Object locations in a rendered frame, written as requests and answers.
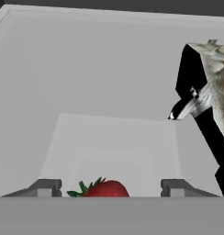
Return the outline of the white fridge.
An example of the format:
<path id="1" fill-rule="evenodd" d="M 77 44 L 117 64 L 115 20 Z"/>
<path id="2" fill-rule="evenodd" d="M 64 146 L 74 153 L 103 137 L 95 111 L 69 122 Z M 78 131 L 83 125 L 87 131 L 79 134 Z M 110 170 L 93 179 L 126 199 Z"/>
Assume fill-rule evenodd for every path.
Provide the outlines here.
<path id="1" fill-rule="evenodd" d="M 195 121 L 168 118 L 186 43 L 224 44 L 224 17 L 46 6 L 0 9 L 0 196 L 99 177 L 132 196 L 164 178 L 218 192 Z"/>

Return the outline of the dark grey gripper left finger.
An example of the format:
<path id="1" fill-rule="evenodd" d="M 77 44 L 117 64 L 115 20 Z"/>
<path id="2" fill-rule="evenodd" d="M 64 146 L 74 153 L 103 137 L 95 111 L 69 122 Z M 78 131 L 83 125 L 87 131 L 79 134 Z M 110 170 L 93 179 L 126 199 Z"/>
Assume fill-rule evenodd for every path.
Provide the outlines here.
<path id="1" fill-rule="evenodd" d="M 5 197 L 61 197 L 61 179 L 38 179 L 30 187 L 17 190 Z"/>

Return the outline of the red strawberry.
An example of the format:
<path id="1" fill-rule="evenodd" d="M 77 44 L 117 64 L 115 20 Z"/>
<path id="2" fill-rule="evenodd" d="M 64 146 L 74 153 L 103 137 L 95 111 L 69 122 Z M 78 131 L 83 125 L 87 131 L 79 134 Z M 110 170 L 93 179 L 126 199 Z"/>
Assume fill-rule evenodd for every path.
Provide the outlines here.
<path id="1" fill-rule="evenodd" d="M 84 181 L 80 181 L 79 186 L 80 192 L 69 190 L 67 195 L 70 197 L 129 197 L 127 188 L 116 180 L 99 177 L 89 186 L 86 186 Z"/>

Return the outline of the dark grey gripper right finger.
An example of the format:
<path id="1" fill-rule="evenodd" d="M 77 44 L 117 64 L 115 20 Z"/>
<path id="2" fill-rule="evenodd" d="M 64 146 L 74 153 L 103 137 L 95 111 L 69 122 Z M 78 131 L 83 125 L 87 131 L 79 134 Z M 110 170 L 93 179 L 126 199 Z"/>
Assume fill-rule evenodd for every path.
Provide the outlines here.
<path id="1" fill-rule="evenodd" d="M 207 191 L 194 188 L 185 179 L 162 179 L 161 197 L 217 197 Z"/>

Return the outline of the black and grey carton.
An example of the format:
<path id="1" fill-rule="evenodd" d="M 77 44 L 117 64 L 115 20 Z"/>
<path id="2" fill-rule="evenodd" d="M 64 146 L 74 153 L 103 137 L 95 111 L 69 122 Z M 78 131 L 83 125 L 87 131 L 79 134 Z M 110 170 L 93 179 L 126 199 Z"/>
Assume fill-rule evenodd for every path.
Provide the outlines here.
<path id="1" fill-rule="evenodd" d="M 175 91 L 180 100 L 168 118 L 193 117 L 218 163 L 215 178 L 224 196 L 224 45 L 215 39 L 185 44 Z"/>

